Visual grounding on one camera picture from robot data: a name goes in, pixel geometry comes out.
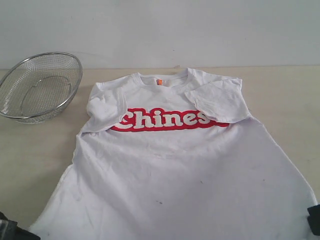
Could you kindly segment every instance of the white letter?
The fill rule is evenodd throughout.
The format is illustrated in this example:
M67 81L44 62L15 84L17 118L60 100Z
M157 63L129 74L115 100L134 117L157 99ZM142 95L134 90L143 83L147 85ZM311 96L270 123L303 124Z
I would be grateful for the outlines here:
M134 117L134 114L130 111L127 111L126 112L126 115L128 116L128 118L133 118ZM123 123L127 123L128 121L125 120L125 118L122 119L122 122ZM119 123L116 123L114 126L116 126L118 129L129 129L129 128L132 128L133 127L133 124L121 124L120 122Z
M133 127L134 129L142 129L145 126L147 128L152 128L155 126L151 121L151 117L143 116L142 111L135 111L134 114L135 114L135 126Z
M206 117L202 112L198 112L198 118L200 118L198 121L201 124L208 124L210 123L210 119Z
M195 120L196 115L194 113L187 113L183 116L183 122L189 126L195 125L197 120Z
M163 114L162 116L165 118L165 124L164 124L165 127L173 127L174 126L174 124L172 123L172 118L174 118L175 125L177 125L177 126L183 125L183 123L181 122L180 116L176 113Z
M161 114L161 111L157 110L157 111L154 111L154 120L155 120L155 127L156 128L161 128L163 127L164 125L162 124L162 117L160 116Z

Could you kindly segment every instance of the white t-shirt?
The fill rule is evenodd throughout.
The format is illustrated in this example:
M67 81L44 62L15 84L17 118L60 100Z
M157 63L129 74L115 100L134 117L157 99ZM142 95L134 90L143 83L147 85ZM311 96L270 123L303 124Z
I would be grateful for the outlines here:
M310 240L315 195L241 79L186 69L97 83L44 240Z

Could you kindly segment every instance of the metal strainer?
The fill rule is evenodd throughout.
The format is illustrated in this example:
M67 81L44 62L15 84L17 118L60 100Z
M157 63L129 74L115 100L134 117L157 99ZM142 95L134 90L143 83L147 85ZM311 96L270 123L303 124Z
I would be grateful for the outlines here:
M72 54L29 57L0 80L0 115L26 124L51 119L72 101L81 78L82 65Z

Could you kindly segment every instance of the table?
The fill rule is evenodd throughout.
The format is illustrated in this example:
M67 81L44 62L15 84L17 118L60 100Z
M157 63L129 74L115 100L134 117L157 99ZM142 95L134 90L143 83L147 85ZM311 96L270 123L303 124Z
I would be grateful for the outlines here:
M320 199L320 66L200 68L243 79L242 92L255 117L282 147ZM22 124L0 117L0 211L27 228L40 215L66 167L76 134L89 119L86 104L95 82L135 72L167 69L85 69L73 101L58 117ZM0 77L6 73L0 70Z

